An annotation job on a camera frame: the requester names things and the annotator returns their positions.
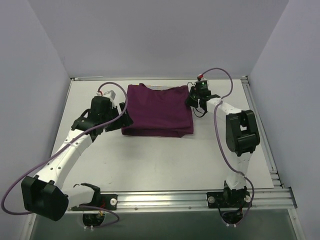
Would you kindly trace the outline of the purple cloth wrap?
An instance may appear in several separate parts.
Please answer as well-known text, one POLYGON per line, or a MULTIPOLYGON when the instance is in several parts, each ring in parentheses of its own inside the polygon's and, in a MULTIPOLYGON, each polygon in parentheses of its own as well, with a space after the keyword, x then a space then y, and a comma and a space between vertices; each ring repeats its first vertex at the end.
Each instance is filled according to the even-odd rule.
POLYGON ((125 136, 181 138, 194 133, 192 110, 185 101, 186 85, 153 90, 143 83, 127 88, 127 112, 133 124, 122 128, 125 136))

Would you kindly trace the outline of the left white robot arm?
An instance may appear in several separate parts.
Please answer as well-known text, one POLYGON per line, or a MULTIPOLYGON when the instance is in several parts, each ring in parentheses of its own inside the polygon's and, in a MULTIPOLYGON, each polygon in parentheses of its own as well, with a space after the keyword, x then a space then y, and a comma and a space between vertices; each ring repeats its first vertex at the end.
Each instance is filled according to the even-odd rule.
POLYGON ((76 184, 62 191, 64 182, 82 153, 102 132, 128 127, 133 123, 127 111, 128 103, 114 106, 108 96, 95 96, 71 126, 58 151, 35 176, 26 176, 21 182, 26 210, 53 221, 62 218, 73 207, 85 205, 95 210, 101 203, 101 189, 90 183, 76 184))

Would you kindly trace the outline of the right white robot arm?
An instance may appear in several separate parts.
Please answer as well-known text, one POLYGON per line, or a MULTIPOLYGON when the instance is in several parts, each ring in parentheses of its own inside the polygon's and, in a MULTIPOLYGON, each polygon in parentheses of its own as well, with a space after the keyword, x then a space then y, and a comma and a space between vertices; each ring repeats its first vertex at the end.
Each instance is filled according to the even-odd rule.
POLYGON ((252 110, 236 108, 212 95, 205 87, 192 86, 186 105, 200 107, 203 114, 213 114, 213 124, 219 150, 229 168, 224 181, 222 200, 227 206, 234 206, 239 201, 247 200, 247 172, 249 162, 256 147, 260 144, 260 134, 256 116, 252 110))

